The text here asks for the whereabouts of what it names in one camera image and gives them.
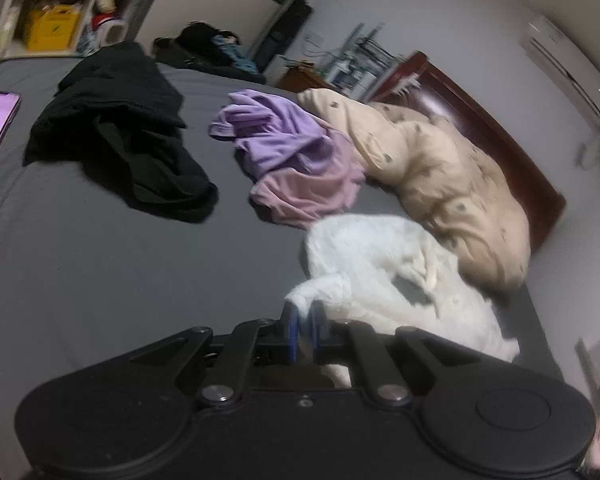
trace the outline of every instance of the circular black pad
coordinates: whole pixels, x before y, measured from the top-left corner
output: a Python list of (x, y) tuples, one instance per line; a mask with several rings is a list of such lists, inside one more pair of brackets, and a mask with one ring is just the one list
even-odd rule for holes
[(448, 368), (421, 406), (424, 430), (455, 462), (483, 474), (548, 474), (579, 460), (595, 429), (587, 399), (515, 366)]
[(29, 460), (56, 474), (98, 476), (139, 465), (170, 446), (189, 417), (173, 387), (48, 386), (23, 400), (16, 431)]

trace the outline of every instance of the white blanket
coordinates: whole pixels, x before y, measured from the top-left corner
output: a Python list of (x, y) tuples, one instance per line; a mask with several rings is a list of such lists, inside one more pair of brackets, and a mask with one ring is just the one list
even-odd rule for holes
[[(511, 361), (491, 301), (458, 274), (458, 259), (416, 222), (397, 216), (345, 214), (316, 222), (306, 253), (311, 279), (286, 297), (306, 318), (322, 300), (330, 319), (369, 323), (393, 334), (415, 326), (485, 354)], [(393, 285), (396, 275), (422, 288), (427, 304), (411, 304)]]

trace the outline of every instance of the metal screw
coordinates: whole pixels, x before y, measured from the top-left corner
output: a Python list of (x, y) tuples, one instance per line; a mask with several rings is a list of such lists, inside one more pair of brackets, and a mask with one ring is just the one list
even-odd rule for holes
[(298, 406), (301, 408), (310, 408), (314, 405), (314, 402), (309, 398), (308, 395), (303, 395), (302, 399), (298, 400)]
[(225, 402), (234, 396), (234, 389), (225, 384), (210, 384), (202, 389), (202, 396), (212, 402)]
[(384, 400), (399, 402), (406, 399), (408, 395), (407, 388), (400, 384), (383, 384), (378, 388), (378, 396)]

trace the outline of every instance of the wall-mounted air conditioner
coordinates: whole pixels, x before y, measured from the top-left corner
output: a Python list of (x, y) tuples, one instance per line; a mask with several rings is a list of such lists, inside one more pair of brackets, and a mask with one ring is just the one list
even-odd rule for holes
[(580, 49), (544, 16), (529, 23), (522, 45), (580, 111), (600, 126), (600, 72)]

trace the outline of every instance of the yellow bag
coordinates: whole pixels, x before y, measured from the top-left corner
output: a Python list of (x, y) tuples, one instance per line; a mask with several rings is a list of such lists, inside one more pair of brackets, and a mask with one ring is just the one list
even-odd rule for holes
[(81, 13), (71, 5), (30, 10), (24, 28), (28, 50), (65, 50), (71, 45)]

